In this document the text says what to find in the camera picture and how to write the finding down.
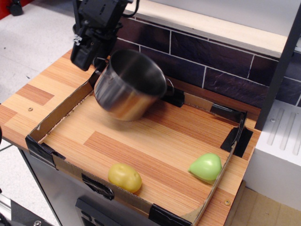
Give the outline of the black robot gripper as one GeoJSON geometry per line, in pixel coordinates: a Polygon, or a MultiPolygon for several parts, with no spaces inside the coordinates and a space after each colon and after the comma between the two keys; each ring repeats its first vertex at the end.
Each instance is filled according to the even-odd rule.
{"type": "Polygon", "coordinates": [[[82,0],[79,8],[81,28],[75,34],[71,61],[83,71],[91,65],[99,68],[101,60],[112,51],[117,41],[119,22],[128,4],[127,0],[82,0]],[[84,36],[85,32],[96,33],[97,38],[84,36]]]}

